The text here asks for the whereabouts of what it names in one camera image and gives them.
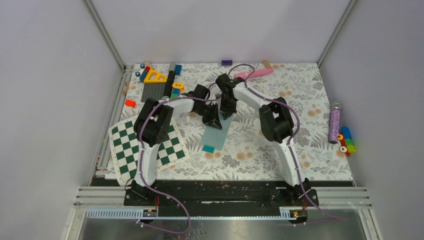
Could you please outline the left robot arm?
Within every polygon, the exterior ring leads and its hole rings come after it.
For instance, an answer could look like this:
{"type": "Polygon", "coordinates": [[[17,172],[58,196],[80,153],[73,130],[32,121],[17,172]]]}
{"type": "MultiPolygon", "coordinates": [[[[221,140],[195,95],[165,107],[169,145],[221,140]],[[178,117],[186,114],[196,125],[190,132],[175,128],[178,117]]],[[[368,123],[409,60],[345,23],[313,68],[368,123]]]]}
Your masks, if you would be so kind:
{"type": "Polygon", "coordinates": [[[223,103],[224,96],[220,94],[210,99],[209,95],[210,90],[199,84],[195,90],[176,98],[161,100],[149,98],[144,103],[133,127],[139,145],[139,161],[133,181],[140,187],[135,197],[142,205],[152,204],[155,194],[177,201],[175,196],[153,187],[157,179],[157,153],[175,116],[194,112],[202,117],[204,125],[215,129],[222,127],[219,107],[223,103]]]}

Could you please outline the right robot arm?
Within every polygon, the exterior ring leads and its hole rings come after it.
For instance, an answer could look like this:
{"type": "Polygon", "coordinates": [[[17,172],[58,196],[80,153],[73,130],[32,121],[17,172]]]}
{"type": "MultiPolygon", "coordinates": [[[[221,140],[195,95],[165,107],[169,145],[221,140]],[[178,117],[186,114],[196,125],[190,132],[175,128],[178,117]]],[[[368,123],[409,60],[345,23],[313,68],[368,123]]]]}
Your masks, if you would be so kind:
{"type": "Polygon", "coordinates": [[[287,201],[293,206],[301,205],[307,199],[310,185],[307,178],[302,179],[292,143],[294,121],[290,112],[293,109],[282,97],[270,99],[260,95],[241,77],[231,79],[224,73],[217,77],[215,83],[221,90],[219,111],[224,120],[237,112],[237,101],[244,102],[258,113],[261,132],[273,143],[285,170],[284,179],[289,185],[287,201]]]}

